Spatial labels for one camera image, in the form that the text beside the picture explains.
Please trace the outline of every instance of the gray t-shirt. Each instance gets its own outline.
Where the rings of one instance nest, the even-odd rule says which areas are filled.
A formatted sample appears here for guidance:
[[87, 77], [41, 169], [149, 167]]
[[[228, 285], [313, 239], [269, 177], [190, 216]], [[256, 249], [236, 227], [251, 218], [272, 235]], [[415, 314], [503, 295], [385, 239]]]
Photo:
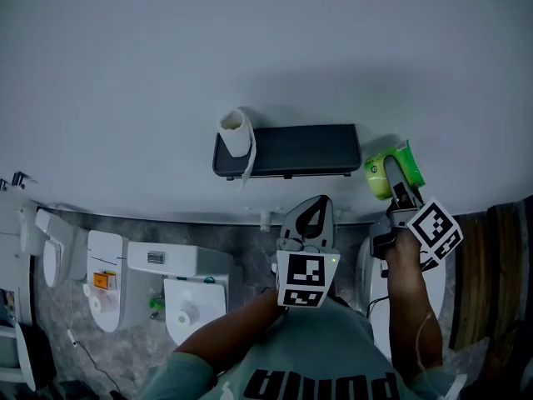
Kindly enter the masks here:
[[174, 352], [163, 366], [150, 370], [139, 397], [436, 399], [454, 380], [438, 367], [407, 387], [374, 345], [368, 320], [327, 298], [318, 309], [291, 308], [241, 362], [218, 377], [201, 358]]

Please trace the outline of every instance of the person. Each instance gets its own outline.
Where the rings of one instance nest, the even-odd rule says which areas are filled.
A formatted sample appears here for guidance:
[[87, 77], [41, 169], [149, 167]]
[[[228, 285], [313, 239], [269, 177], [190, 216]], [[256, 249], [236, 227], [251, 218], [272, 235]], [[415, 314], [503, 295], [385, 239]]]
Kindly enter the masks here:
[[320, 308], [278, 307], [276, 290], [194, 332], [149, 372], [143, 400], [444, 398], [442, 336], [420, 270], [420, 247], [400, 230], [389, 267], [390, 363], [361, 313], [327, 297]]

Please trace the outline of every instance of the black shelf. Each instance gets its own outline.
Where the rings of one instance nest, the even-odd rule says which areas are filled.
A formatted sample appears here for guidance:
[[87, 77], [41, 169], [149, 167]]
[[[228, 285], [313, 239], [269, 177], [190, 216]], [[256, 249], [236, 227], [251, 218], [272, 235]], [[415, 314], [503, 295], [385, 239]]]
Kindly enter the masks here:
[[[254, 129], [257, 155], [251, 178], [343, 175], [361, 166], [354, 124]], [[213, 172], [229, 181], [241, 178], [250, 153], [232, 157], [217, 134]]]

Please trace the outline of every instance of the gray tile floor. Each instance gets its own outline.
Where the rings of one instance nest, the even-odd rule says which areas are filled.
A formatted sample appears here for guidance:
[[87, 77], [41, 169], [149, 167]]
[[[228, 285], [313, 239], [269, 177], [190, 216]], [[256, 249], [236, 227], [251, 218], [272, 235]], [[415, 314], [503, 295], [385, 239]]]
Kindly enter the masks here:
[[[133, 241], [194, 244], [230, 253], [244, 269], [245, 301], [274, 283], [269, 257], [276, 251], [279, 228], [264, 233], [257, 227], [164, 223], [73, 212], [57, 213], [80, 227], [117, 233]], [[354, 288], [356, 257], [367, 233], [368, 227], [364, 225], [338, 228], [337, 248], [341, 251], [341, 262], [336, 272], [336, 286], [340, 296], [354, 308], [360, 306]], [[70, 343], [67, 328], [71, 328], [95, 363], [116, 381], [121, 392], [127, 398], [134, 398], [148, 368], [161, 364], [175, 347], [167, 335], [165, 323], [150, 321], [144, 326], [105, 333], [92, 319], [80, 282], [68, 281], [49, 288], [42, 275], [40, 259], [35, 268], [37, 324], [48, 335], [57, 367], [57, 380], [83, 381], [101, 398], [109, 398], [109, 391], [115, 389], [112, 382], [95, 369], [87, 354]], [[445, 345], [453, 318], [454, 257], [447, 258], [446, 269], [446, 294], [439, 318]], [[452, 372], [468, 370], [474, 377], [476, 369], [481, 367], [482, 358], [481, 353], [457, 354], [445, 348], [445, 361]]]

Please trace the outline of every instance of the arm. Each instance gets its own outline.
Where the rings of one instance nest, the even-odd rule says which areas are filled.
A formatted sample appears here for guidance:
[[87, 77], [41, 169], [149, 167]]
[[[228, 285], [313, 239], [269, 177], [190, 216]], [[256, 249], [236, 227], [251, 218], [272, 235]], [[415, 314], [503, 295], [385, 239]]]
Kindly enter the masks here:
[[421, 365], [425, 369], [442, 366], [441, 328], [431, 309], [420, 271], [420, 244], [409, 230], [399, 230], [395, 247], [386, 253], [386, 261], [392, 365], [409, 383], [422, 372], [416, 354], [419, 331]]
[[276, 289], [269, 289], [246, 306], [201, 327], [175, 351], [202, 358], [218, 374], [239, 361], [283, 309], [277, 306]]

